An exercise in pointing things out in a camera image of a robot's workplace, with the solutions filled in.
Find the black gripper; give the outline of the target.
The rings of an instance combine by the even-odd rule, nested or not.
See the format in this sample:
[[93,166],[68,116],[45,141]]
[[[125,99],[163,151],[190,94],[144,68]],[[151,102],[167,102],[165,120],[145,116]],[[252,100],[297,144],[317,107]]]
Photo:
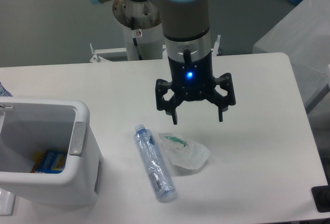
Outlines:
[[[219,121],[223,121],[223,112],[236,104],[232,75],[224,73],[218,78],[213,76],[211,53],[200,60],[186,65],[184,62],[169,58],[172,82],[157,79],[155,85],[156,108],[164,110],[177,125],[176,108],[183,101],[206,99],[218,108]],[[169,100],[164,96],[169,90],[173,95]]]

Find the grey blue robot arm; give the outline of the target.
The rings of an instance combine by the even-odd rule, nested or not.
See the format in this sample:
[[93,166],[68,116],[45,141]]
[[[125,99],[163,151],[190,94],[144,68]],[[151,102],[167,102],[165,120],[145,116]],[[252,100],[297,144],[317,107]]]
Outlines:
[[[112,0],[90,0],[105,3]],[[156,107],[177,122],[176,108],[184,101],[207,100],[221,114],[236,104],[230,73],[214,77],[208,0],[131,0],[150,2],[159,12],[172,80],[158,79]]]

